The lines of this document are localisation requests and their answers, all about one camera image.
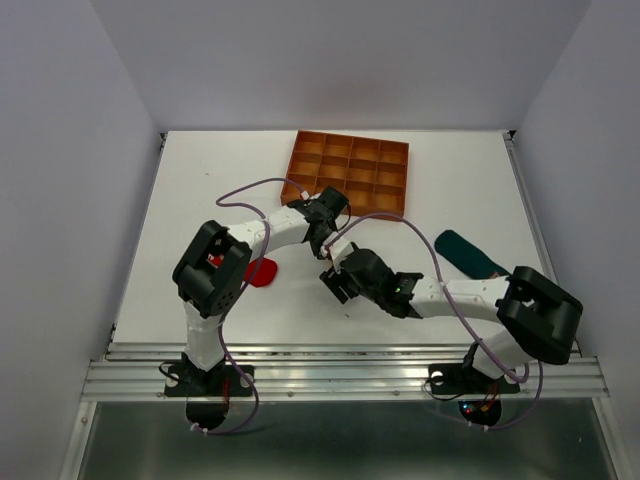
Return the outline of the teal sock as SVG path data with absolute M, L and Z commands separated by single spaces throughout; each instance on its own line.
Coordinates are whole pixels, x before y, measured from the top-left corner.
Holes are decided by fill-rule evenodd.
M 472 280 L 487 280 L 509 275 L 481 249 L 454 230 L 445 230 L 435 240 L 436 252 Z

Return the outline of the aluminium mounting rail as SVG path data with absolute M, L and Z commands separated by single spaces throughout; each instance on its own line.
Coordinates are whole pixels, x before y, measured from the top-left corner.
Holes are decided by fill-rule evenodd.
M 422 385 L 436 363 L 461 361 L 464 345 L 241 345 L 230 348 L 241 365 L 255 369 L 264 402 L 425 400 Z M 178 358 L 176 344 L 117 344 L 90 364 L 84 401 L 164 400 L 165 378 L 158 367 Z M 599 362 L 573 351 L 564 366 L 533 371 L 519 398 L 543 385 L 545 399 L 602 398 L 609 395 Z

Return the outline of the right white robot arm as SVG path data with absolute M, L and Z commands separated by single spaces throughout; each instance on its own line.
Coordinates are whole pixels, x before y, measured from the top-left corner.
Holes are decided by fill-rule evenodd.
M 331 268 L 321 276 L 341 303 L 363 297 L 400 318 L 454 317 L 465 328 L 472 319 L 501 325 L 490 338 L 478 334 L 463 361 L 440 367 L 439 386 L 473 393 L 532 361 L 568 363 L 583 306 L 538 271 L 445 282 L 415 272 L 395 272 L 372 250 L 335 241 L 320 249 Z

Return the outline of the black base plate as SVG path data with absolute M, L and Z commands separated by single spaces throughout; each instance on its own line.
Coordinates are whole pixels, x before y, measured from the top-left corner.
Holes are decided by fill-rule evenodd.
M 520 387 L 503 377 L 491 379 L 461 363 L 435 363 L 428 366 L 426 385 L 436 396 L 517 394 Z
M 212 373 L 190 373 L 181 364 L 167 364 L 163 395 L 168 398 L 249 398 L 249 382 L 230 365 L 215 367 Z

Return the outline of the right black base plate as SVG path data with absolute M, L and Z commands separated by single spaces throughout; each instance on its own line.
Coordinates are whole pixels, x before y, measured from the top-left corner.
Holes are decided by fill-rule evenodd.
M 435 363 L 428 366 L 426 385 L 436 396 L 517 394 L 520 387 L 503 377 L 491 379 L 461 363 Z

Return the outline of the orange compartment tray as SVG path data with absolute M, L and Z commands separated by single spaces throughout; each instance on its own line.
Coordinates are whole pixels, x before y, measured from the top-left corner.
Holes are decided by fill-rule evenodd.
M 297 132 L 286 177 L 316 195 L 333 187 L 351 213 L 405 213 L 409 145 L 345 134 Z

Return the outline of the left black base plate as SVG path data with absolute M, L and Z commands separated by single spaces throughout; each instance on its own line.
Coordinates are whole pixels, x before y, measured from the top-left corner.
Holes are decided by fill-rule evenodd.
M 163 395 L 168 398 L 249 398 L 249 382 L 230 365 L 215 367 L 212 373 L 190 373 L 181 364 L 167 364 Z

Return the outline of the red sock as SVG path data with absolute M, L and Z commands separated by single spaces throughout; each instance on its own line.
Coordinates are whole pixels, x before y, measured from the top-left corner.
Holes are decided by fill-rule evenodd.
M 274 260 L 264 258 L 261 263 L 257 260 L 249 263 L 244 275 L 244 281 L 254 288 L 268 287 L 278 273 L 278 265 Z

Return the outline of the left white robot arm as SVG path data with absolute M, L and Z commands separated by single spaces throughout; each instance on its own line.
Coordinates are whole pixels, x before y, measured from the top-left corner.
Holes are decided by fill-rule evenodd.
M 325 244 L 338 233 L 339 215 L 349 209 L 347 197 L 328 187 L 254 221 L 222 226 L 211 220 L 200 227 L 172 274 L 187 319 L 187 379 L 199 393 L 213 393 L 222 384 L 219 327 L 248 281 L 249 265 L 303 243 L 315 257 L 326 258 Z

